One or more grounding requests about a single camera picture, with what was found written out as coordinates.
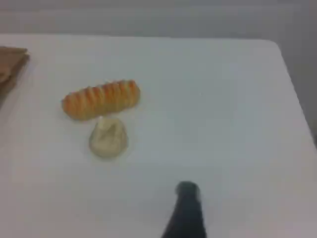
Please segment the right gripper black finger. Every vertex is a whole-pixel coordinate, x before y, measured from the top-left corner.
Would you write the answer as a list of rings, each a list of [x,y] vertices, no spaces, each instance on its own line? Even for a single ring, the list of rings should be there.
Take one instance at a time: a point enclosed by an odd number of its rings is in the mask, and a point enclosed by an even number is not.
[[[191,181],[180,182],[173,213],[162,234],[163,238],[206,238],[200,189]]]

